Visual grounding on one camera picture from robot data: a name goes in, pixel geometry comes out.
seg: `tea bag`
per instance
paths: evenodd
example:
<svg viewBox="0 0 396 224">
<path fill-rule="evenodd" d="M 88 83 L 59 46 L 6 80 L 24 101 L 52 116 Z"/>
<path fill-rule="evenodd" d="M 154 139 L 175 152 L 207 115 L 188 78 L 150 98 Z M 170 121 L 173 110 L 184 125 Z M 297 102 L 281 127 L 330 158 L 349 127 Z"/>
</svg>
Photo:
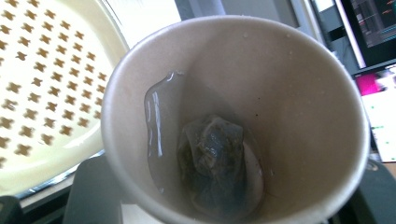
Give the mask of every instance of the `tea bag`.
<svg viewBox="0 0 396 224">
<path fill-rule="evenodd" d="M 182 130 L 177 159 L 196 209 L 238 217 L 247 188 L 242 127 L 213 115 L 193 121 Z"/>
</svg>

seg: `pink object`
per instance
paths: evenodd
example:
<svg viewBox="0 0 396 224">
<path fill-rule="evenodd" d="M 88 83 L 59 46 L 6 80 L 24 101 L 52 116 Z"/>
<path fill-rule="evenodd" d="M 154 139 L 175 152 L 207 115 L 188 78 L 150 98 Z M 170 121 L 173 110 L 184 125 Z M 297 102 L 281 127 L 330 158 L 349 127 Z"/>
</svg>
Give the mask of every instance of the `pink object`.
<svg viewBox="0 0 396 224">
<path fill-rule="evenodd" d="M 362 96 L 379 92 L 379 88 L 375 82 L 375 74 L 357 77 L 356 83 L 358 84 Z"/>
</svg>

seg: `water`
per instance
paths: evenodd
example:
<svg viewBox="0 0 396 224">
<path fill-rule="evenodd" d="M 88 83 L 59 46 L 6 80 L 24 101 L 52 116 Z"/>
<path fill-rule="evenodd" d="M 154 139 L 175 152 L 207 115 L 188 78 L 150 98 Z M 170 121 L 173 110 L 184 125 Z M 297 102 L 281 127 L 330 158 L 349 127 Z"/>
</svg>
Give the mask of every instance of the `water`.
<svg viewBox="0 0 396 224">
<path fill-rule="evenodd" d="M 151 87 L 145 97 L 148 125 L 148 166 L 159 192 L 180 209 L 191 205 L 180 181 L 177 165 L 177 142 L 182 127 L 208 114 L 216 114 L 241 125 L 231 107 L 219 97 L 216 90 L 193 77 L 175 72 Z M 247 196 L 242 209 L 235 217 L 245 217 L 262 202 L 263 176 L 259 161 L 254 155 L 254 141 L 244 132 L 245 163 L 247 167 Z"/>
</svg>

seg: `wet tea bag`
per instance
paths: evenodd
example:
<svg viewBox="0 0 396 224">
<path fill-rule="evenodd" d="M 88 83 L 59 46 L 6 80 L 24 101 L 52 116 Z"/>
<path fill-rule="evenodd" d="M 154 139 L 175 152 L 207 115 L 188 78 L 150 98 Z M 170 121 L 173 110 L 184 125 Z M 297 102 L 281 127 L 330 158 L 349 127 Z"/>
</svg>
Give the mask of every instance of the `wet tea bag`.
<svg viewBox="0 0 396 224">
<path fill-rule="evenodd" d="M 182 182 L 199 211 L 238 217 L 247 195 L 242 127 L 213 115 L 193 121 L 182 130 L 177 159 Z"/>
</svg>

